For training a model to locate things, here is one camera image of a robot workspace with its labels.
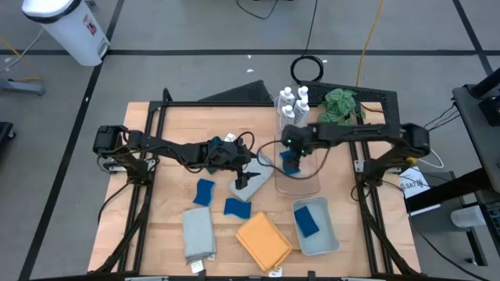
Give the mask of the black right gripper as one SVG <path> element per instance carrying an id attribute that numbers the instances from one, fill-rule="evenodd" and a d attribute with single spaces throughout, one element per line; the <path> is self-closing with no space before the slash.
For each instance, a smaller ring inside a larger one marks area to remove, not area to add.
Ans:
<path id="1" fill-rule="evenodd" d="M 292 165 L 294 169 L 299 169 L 303 155 L 310 155 L 313 149 L 317 148 L 315 128 L 313 126 L 287 125 L 282 130 L 280 142 L 294 152 Z"/>

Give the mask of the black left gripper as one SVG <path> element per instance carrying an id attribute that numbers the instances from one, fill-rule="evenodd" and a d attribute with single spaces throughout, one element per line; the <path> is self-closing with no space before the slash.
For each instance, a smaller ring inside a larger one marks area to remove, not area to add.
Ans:
<path id="1" fill-rule="evenodd" d="M 235 188 L 242 190 L 247 187 L 250 177 L 259 176 L 261 173 L 242 172 L 244 166 L 253 158 L 253 153 L 247 148 L 242 139 L 226 142 L 214 137 L 207 142 L 206 156 L 203 156 L 203 167 L 207 169 L 229 170 L 237 172 L 234 181 Z"/>

